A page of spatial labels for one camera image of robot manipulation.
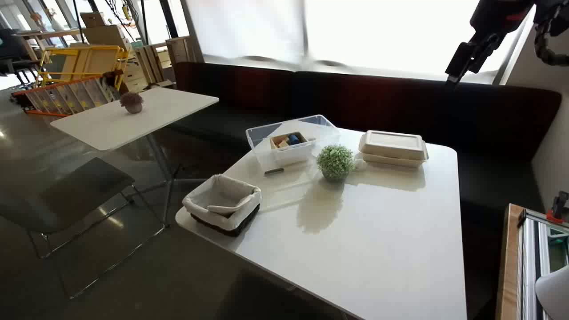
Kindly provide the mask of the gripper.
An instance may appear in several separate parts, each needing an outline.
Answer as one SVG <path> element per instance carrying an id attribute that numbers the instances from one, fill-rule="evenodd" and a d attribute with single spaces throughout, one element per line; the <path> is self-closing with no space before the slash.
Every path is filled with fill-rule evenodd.
<path id="1" fill-rule="evenodd" d="M 534 0 L 479 0 L 470 25 L 475 30 L 469 42 L 455 51 L 445 73 L 447 85 L 456 86 L 468 72 L 478 73 L 486 59 L 501 45 L 501 38 L 515 31 L 534 5 Z"/>

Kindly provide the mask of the small wooden box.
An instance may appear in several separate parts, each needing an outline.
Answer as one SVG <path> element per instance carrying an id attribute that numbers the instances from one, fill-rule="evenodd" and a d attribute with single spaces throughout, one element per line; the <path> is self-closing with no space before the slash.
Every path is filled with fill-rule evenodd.
<path id="1" fill-rule="evenodd" d="M 290 134 L 297 135 L 301 140 L 301 143 L 290 145 L 285 148 L 278 148 L 277 144 L 279 144 L 281 140 L 287 138 Z M 277 164 L 281 166 L 307 161 L 316 146 L 315 142 L 305 138 L 305 136 L 298 131 L 278 136 L 271 136 L 269 138 L 269 144 L 274 160 L 276 160 Z"/>

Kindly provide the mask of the clear plastic lunchbox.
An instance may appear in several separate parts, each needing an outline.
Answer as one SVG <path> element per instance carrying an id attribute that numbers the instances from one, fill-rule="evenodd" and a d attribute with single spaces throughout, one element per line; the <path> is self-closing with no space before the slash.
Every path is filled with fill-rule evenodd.
<path id="1" fill-rule="evenodd" d="M 272 156 L 269 144 L 271 136 L 301 132 L 305 138 L 315 142 L 315 148 L 307 161 L 281 166 Z M 245 131 L 248 144 L 254 152 L 260 167 L 265 172 L 274 168 L 286 168 L 289 166 L 309 164 L 313 162 L 322 148 L 330 144 L 337 144 L 340 139 L 340 130 L 336 128 L 325 116 L 313 115 L 288 121 L 275 122 L 273 124 L 257 126 Z"/>

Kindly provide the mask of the dark bench sofa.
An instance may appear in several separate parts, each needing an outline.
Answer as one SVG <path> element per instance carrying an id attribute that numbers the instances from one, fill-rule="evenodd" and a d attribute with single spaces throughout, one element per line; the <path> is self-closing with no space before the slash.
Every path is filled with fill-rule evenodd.
<path id="1" fill-rule="evenodd" d="M 252 126 L 324 115 L 365 132 L 418 134 L 458 155 L 468 320 L 494 320 L 507 206 L 543 211 L 532 158 L 561 107 L 558 92 L 512 86 L 181 62 L 176 87 L 219 102 L 172 127 L 248 147 Z"/>

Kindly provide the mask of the window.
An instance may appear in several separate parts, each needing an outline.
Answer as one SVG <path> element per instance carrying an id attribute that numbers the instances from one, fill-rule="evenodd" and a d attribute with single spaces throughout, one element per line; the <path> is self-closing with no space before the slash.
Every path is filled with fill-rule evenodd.
<path id="1" fill-rule="evenodd" d="M 208 63 L 445 80 L 479 0 L 185 0 Z"/>

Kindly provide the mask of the white clamshell food container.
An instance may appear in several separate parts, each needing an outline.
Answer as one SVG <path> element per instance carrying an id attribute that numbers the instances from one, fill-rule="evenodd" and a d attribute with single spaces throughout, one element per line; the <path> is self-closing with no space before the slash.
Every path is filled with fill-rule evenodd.
<path id="1" fill-rule="evenodd" d="M 417 168 L 429 159 L 420 135 L 368 130 L 362 135 L 358 151 L 366 162 Z"/>

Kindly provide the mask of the green potted plant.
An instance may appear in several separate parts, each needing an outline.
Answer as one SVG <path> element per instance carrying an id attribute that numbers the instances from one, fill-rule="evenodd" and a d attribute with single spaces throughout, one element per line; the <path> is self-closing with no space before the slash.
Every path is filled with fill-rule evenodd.
<path id="1" fill-rule="evenodd" d="M 344 181 L 355 167 L 353 152 L 341 144 L 322 148 L 316 163 L 323 177 L 330 182 Z"/>

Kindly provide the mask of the red and black clamp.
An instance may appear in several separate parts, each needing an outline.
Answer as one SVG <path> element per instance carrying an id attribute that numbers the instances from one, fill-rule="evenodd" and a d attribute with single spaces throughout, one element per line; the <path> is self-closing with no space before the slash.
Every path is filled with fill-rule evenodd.
<path id="1" fill-rule="evenodd" d="M 553 199 L 553 205 L 546 213 L 546 219 L 553 223 L 565 223 L 565 217 L 569 216 L 569 208 L 566 203 L 569 201 L 569 193 L 559 191 L 558 195 Z"/>

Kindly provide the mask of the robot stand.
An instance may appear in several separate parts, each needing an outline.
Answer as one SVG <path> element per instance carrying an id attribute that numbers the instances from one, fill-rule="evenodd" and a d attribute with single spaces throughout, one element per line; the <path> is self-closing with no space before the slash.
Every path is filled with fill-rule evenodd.
<path id="1" fill-rule="evenodd" d="M 496 320 L 553 320 L 537 299 L 539 277 L 569 265 L 569 216 L 557 224 L 510 204 L 505 211 Z"/>

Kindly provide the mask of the cloth lined basket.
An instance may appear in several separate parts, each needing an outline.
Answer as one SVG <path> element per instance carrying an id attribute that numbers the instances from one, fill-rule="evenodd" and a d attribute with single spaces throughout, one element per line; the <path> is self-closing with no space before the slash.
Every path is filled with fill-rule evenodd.
<path id="1" fill-rule="evenodd" d="M 224 174 L 211 176 L 182 200 L 184 209 L 201 225 L 238 237 L 262 202 L 260 187 Z"/>

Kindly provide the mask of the row of wooden crates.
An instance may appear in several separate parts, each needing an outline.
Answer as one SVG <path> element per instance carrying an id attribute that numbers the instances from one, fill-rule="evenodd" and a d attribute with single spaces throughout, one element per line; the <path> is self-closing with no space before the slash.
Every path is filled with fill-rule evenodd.
<path id="1" fill-rule="evenodd" d="M 173 67 L 183 61 L 204 62 L 199 42 L 193 36 L 167 39 L 164 43 L 134 48 L 138 64 L 148 84 L 175 83 Z"/>

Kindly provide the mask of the purple potted plant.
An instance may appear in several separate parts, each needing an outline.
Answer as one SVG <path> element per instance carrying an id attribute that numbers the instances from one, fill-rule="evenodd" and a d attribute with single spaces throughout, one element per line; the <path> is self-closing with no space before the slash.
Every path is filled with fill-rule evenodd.
<path id="1" fill-rule="evenodd" d="M 135 92 L 127 92 L 120 97 L 120 105 L 132 115 L 142 111 L 143 103 L 143 97 Z"/>

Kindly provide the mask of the white square table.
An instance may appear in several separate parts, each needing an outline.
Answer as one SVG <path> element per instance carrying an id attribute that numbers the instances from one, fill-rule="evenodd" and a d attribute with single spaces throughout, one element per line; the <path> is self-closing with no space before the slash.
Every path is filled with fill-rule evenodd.
<path id="1" fill-rule="evenodd" d="M 162 172 L 164 181 L 148 187 L 144 192 L 165 186 L 163 221 L 168 222 L 169 202 L 173 186 L 177 182 L 196 183 L 199 179 L 179 180 L 171 172 L 165 154 L 154 137 L 154 132 L 193 115 L 219 102 L 218 97 L 155 87 L 141 94 L 144 100 L 142 111 L 131 114 L 118 100 L 60 118 L 51 126 L 73 136 L 98 151 L 120 148 L 137 139 L 149 143 L 154 158 Z"/>

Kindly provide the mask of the stack of cardboard boxes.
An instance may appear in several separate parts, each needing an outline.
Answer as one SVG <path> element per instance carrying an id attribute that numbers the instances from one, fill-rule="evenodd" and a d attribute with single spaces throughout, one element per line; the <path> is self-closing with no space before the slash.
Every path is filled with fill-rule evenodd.
<path id="1" fill-rule="evenodd" d="M 117 45 L 125 51 L 132 49 L 132 45 L 124 36 L 122 27 L 116 24 L 108 24 L 101 12 L 80 13 L 85 27 L 83 35 L 91 45 Z"/>

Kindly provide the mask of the yellow metal cart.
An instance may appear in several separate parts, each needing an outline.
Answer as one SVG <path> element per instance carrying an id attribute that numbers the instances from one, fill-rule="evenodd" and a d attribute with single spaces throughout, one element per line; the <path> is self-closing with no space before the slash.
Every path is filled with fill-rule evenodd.
<path id="1" fill-rule="evenodd" d="M 53 83 L 106 76 L 119 90 L 124 78 L 129 50 L 118 45 L 83 45 L 44 49 L 35 87 Z"/>

